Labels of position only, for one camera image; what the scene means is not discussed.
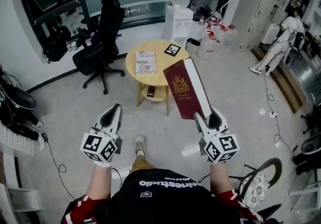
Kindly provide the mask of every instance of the shoe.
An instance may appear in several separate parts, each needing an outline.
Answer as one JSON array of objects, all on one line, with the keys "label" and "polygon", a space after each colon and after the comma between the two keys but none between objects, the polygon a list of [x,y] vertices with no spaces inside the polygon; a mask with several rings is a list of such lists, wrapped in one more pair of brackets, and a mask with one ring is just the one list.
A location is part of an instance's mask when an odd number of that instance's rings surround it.
[{"label": "shoe", "polygon": [[260,75],[262,73],[262,70],[256,69],[255,67],[249,67],[250,71]]},{"label": "shoe", "polygon": [[45,140],[42,137],[42,134],[40,132],[38,132],[39,136],[38,136],[38,144],[39,144],[39,150],[43,151],[45,149]]},{"label": "shoe", "polygon": [[142,135],[138,135],[136,137],[135,141],[136,141],[136,145],[135,145],[136,155],[139,151],[142,151],[145,156],[146,155],[146,153],[145,153],[145,138]]},{"label": "shoe", "polygon": [[32,124],[32,126],[33,126],[34,128],[39,129],[39,128],[42,128],[42,127],[44,126],[44,123],[43,123],[43,122],[38,121],[36,125],[33,125],[33,124]]}]

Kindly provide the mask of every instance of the white suit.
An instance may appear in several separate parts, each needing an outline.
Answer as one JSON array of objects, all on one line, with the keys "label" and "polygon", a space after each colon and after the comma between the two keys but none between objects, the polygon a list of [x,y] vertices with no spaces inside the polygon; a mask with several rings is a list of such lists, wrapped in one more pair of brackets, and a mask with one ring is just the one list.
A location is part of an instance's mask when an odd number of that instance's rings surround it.
[{"label": "white suit", "polygon": [[269,66],[269,70],[266,72],[266,75],[269,75],[270,72],[277,67],[288,50],[291,49],[295,41],[296,33],[304,33],[303,24],[298,18],[286,18],[282,23],[282,27],[285,31],[271,46],[263,60],[254,67],[257,70],[262,71],[265,66]]}]

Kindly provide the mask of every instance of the electrical outlet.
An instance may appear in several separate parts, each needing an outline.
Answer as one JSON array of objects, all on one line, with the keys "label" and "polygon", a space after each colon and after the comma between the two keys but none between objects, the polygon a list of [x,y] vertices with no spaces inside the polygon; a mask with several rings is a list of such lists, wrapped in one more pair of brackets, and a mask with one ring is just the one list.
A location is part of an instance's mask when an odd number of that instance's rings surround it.
[{"label": "electrical outlet", "polygon": [[277,118],[277,114],[276,113],[270,113],[270,118],[276,119]]}]

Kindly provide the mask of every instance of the photo frame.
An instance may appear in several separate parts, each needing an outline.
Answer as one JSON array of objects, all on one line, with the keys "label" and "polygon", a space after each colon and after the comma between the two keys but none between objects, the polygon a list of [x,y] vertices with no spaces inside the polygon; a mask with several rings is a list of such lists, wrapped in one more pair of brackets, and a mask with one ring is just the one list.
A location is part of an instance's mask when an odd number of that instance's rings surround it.
[{"label": "photo frame", "polygon": [[170,45],[167,47],[167,49],[164,51],[164,53],[175,57],[175,56],[177,55],[177,53],[179,52],[180,49],[181,49],[180,46],[174,45],[174,44],[170,44]]}]

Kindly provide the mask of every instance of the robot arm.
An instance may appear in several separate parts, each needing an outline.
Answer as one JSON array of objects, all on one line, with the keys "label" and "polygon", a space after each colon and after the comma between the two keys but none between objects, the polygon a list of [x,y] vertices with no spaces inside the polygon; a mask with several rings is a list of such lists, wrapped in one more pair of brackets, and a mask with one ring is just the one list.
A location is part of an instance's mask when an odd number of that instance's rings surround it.
[{"label": "robot arm", "polygon": [[225,162],[240,150],[235,134],[227,134],[229,129],[224,116],[212,108],[209,123],[199,113],[194,114],[196,126],[202,135],[199,142],[201,154],[207,154],[213,163]]},{"label": "robot arm", "polygon": [[101,167],[111,167],[112,156],[120,154],[122,140],[118,131],[121,118],[122,107],[114,104],[97,116],[94,125],[84,135],[80,150]]}]

